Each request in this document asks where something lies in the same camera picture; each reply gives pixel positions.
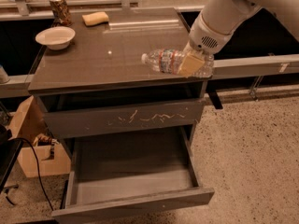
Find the crushed plastic bottle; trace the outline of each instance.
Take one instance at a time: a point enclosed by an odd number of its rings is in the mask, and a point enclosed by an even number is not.
[[[211,77],[213,75],[214,56],[196,51],[199,59],[205,64],[192,77]],[[177,49],[156,49],[149,54],[143,54],[141,62],[147,64],[153,71],[177,75],[187,53]]]

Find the cable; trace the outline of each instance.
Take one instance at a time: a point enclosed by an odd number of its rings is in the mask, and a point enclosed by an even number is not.
[[[33,150],[34,155],[35,155],[35,157],[36,157],[37,173],[38,173],[38,179],[39,179],[40,187],[42,188],[42,190],[43,190],[43,192],[44,192],[44,195],[45,195],[45,197],[46,197],[46,199],[47,199],[47,201],[48,201],[48,203],[49,203],[49,205],[50,205],[50,209],[51,209],[52,211],[54,211],[53,206],[52,206],[52,204],[50,203],[50,199],[49,199],[49,197],[48,197],[48,195],[47,195],[47,193],[46,193],[46,191],[45,191],[45,189],[44,189],[43,183],[42,183],[42,181],[41,181],[40,171],[39,171],[39,161],[38,161],[38,158],[37,158],[36,151],[35,151],[34,147],[33,147],[32,144],[30,143],[30,141],[28,141],[28,140],[25,139],[25,138],[15,138],[15,140],[21,140],[21,141],[27,143],[27,144],[30,146],[30,148]]]
[[[15,203],[13,203],[13,202],[9,199],[9,197],[8,197],[8,191],[9,191],[9,189],[6,189],[6,190],[4,191],[4,193],[6,194],[6,199],[7,199],[7,201],[8,201],[10,204],[12,204],[12,205],[16,205]]]

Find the drawer front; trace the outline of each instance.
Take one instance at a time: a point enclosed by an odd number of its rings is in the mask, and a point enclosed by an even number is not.
[[[55,137],[70,138],[194,124],[203,107],[204,99],[192,99],[45,113],[44,119]]]
[[[98,220],[142,215],[185,207],[208,204],[214,189],[194,188],[183,191],[171,191],[158,195],[149,195],[115,202],[96,203],[77,206],[52,213],[59,223],[89,223]]]

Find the power cord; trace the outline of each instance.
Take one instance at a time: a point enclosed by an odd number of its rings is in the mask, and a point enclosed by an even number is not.
[[[9,197],[8,197],[8,193],[9,193],[9,191],[11,190],[11,189],[17,189],[19,187],[19,185],[18,184],[15,184],[15,185],[12,185],[12,186],[9,186],[9,187],[4,187],[3,188],[3,191],[4,191],[4,193],[6,194],[6,199],[7,199],[7,201],[10,203],[10,204],[12,204],[12,205],[16,205],[14,202],[12,202],[10,199],[9,199]]]
[[[50,199],[49,199],[49,197],[48,197],[48,195],[47,195],[47,193],[46,193],[46,191],[45,191],[45,189],[44,189],[43,183],[42,183],[42,181],[41,181],[41,176],[40,176],[40,171],[39,171],[39,161],[38,161],[38,158],[37,158],[36,151],[35,151],[34,147],[33,147],[32,144],[30,143],[30,141],[27,140],[27,139],[25,139],[25,138],[15,138],[15,140],[21,140],[21,141],[27,143],[27,144],[30,146],[30,148],[33,150],[34,155],[35,155],[35,157],[36,157],[37,174],[38,174],[38,180],[39,180],[39,183],[40,183],[40,187],[42,188],[42,190],[43,190],[43,192],[44,192],[44,195],[45,195],[45,197],[46,197],[46,199],[47,199],[47,201],[48,201],[48,203],[49,203],[49,205],[50,205],[50,209],[51,209],[52,211],[54,211],[53,206],[52,206],[52,204],[50,203]]]

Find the cardboard box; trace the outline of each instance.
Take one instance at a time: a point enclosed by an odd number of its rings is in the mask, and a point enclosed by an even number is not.
[[[42,118],[36,99],[31,96],[22,102],[14,114],[8,128],[13,137],[26,138],[32,144],[37,135],[45,133],[47,127]],[[26,144],[21,149],[18,162],[27,177],[37,176],[37,164],[33,150]],[[50,146],[34,147],[39,161],[40,175],[69,174],[71,160],[61,144],[54,147],[54,159],[46,160],[50,155]]]

